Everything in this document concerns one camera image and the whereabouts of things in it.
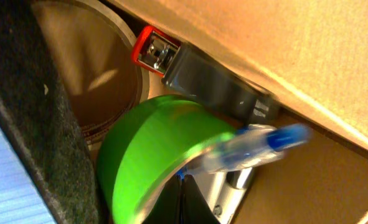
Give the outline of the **black marker pen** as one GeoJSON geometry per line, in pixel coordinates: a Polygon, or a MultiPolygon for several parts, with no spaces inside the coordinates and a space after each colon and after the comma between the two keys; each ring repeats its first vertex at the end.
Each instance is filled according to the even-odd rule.
{"type": "Polygon", "coordinates": [[[194,176],[209,210],[222,224],[232,221],[242,199],[251,186],[255,168],[194,176]]]}

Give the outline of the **blue ballpoint pen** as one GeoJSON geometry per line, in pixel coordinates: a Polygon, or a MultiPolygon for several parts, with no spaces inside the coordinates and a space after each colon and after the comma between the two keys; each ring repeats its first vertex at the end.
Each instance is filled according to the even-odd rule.
{"type": "Polygon", "coordinates": [[[206,147],[184,168],[187,174],[232,172],[282,159],[293,147],[308,142],[310,130],[303,124],[281,128],[252,124],[232,139],[206,147]]]}

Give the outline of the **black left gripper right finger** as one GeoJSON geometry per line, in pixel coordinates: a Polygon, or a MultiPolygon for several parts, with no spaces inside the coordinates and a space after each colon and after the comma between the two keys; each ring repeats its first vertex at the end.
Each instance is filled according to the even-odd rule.
{"type": "Polygon", "coordinates": [[[219,224],[191,175],[186,175],[182,183],[182,222],[183,224],[219,224]]]}

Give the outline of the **green tape roll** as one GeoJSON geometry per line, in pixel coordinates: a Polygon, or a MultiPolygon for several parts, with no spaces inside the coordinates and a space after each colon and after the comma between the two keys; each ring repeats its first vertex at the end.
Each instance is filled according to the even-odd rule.
{"type": "Polygon", "coordinates": [[[97,178],[115,223],[141,223],[154,196],[207,146],[232,139],[235,128],[179,95],[146,100],[105,136],[97,178]]]}

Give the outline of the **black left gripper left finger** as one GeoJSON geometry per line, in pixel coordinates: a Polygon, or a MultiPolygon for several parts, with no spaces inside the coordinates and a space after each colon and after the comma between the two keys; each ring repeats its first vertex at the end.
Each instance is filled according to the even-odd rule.
{"type": "Polygon", "coordinates": [[[181,178],[171,177],[143,224],[179,224],[181,212],[181,178]]]}

